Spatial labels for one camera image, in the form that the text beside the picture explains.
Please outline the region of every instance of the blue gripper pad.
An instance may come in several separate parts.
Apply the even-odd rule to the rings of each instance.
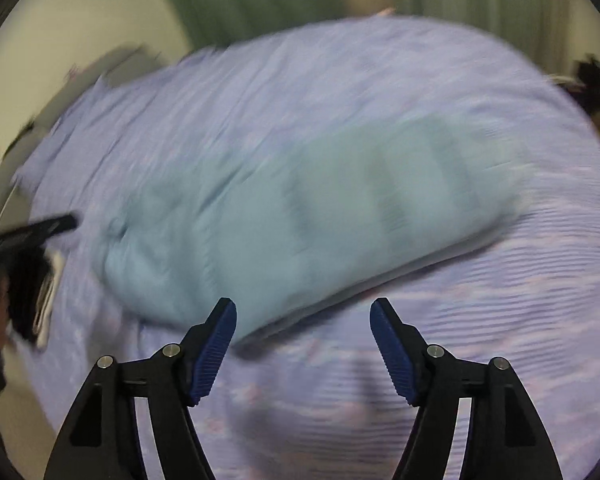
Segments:
[[[222,359],[234,336],[237,312],[233,301],[223,298],[209,315],[204,327],[208,333],[191,368],[189,399],[197,406],[214,385]]]
[[[395,391],[411,406],[419,405],[427,379],[422,357],[426,342],[415,327],[400,321],[386,298],[373,302],[369,323]]]

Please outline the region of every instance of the folded blanket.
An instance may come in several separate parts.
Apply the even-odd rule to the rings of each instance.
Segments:
[[[263,335],[489,244],[522,210],[523,169],[511,140],[438,116],[203,157],[128,197],[94,269],[143,317],[187,327],[227,296],[234,341]]]

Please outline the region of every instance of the bed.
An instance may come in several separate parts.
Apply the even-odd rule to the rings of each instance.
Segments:
[[[116,72],[130,52],[139,51],[101,60],[50,103],[12,150],[11,166],[22,165],[17,186],[4,183],[14,168],[0,184],[9,198],[3,226],[29,208],[32,218],[82,215],[75,233],[51,241],[66,267],[48,348],[19,345],[56,429],[99,356],[145,358],[182,337],[126,314],[91,272],[90,241],[125,189],[226,146],[266,156],[330,126],[413,109],[460,112],[518,134],[534,165],[528,213],[488,250],[231,351],[192,411],[196,431],[219,480],[390,478],[416,410],[395,395],[368,328],[369,305],[386,296],[403,321],[456,357],[506,356],[564,478],[592,470],[600,459],[600,140],[567,95],[500,40],[423,18],[308,25],[165,68],[140,53],[141,69]],[[147,470],[160,478],[148,413],[138,407]],[[463,406],[459,426],[468,415]],[[448,478],[458,476],[463,451],[457,432]]]

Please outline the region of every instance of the mattress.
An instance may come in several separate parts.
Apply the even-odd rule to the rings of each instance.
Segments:
[[[66,267],[48,348],[20,345],[52,425],[99,356],[145,358],[182,337],[126,314],[91,272],[92,241],[125,190],[228,146],[266,158],[414,110],[469,114],[516,135],[534,167],[528,213],[487,250],[231,350],[192,410],[209,463],[218,480],[391,478],[416,410],[395,394],[369,330],[369,306],[386,296],[456,357],[509,359],[564,478],[582,480],[600,457],[600,140],[512,48],[422,18],[321,23],[202,50],[119,88],[100,80],[60,118],[18,173],[34,218],[82,215],[76,232],[50,243]],[[459,426],[468,415],[463,404]],[[160,478],[140,402],[138,419],[150,478]],[[448,478],[462,462],[457,433]]]

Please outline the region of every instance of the metal pin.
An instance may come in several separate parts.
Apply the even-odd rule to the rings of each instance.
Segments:
[[[165,357],[176,357],[180,353],[180,346],[176,343],[171,343],[162,349],[162,355]]]
[[[109,368],[113,364],[113,357],[110,355],[103,355],[96,363],[98,368]]]
[[[498,370],[506,370],[510,367],[509,361],[507,361],[504,357],[494,357],[493,364]]]
[[[427,346],[427,354],[431,357],[442,357],[445,354],[445,349],[438,345]]]

